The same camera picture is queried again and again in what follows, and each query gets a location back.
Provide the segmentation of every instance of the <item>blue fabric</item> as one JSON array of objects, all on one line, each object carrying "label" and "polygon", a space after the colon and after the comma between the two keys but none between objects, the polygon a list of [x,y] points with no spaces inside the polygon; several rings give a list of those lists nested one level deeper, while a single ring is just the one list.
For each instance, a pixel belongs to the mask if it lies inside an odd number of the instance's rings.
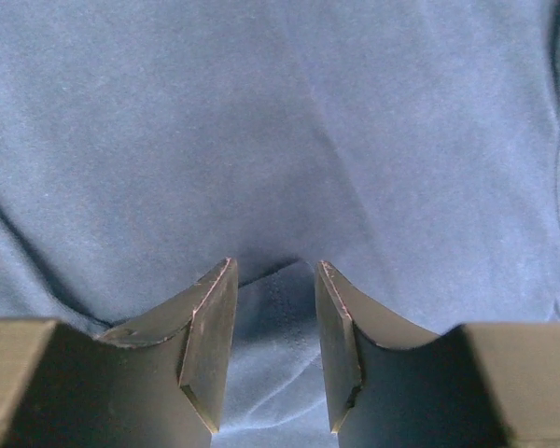
[{"label": "blue fabric", "polygon": [[318,259],[412,321],[560,320],[560,1],[0,1],[0,316],[241,271],[214,446],[335,446]]}]

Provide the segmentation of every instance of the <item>blue cloth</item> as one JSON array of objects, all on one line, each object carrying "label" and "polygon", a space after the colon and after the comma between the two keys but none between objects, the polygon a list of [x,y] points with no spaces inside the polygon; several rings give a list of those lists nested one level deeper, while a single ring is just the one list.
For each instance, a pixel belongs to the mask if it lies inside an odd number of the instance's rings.
[{"label": "blue cloth", "polygon": [[216,448],[335,446],[311,266],[560,320],[560,1],[0,1],[0,316],[96,333],[238,258]]}]

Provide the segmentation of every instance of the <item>fabric surface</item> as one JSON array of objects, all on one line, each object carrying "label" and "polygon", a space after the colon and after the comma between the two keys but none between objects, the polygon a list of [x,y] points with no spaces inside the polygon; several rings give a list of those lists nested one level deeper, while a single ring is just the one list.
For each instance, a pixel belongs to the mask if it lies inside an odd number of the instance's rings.
[{"label": "fabric surface", "polygon": [[319,259],[435,331],[560,320],[560,1],[0,1],[0,316],[97,333],[227,256],[216,448],[336,446]]}]

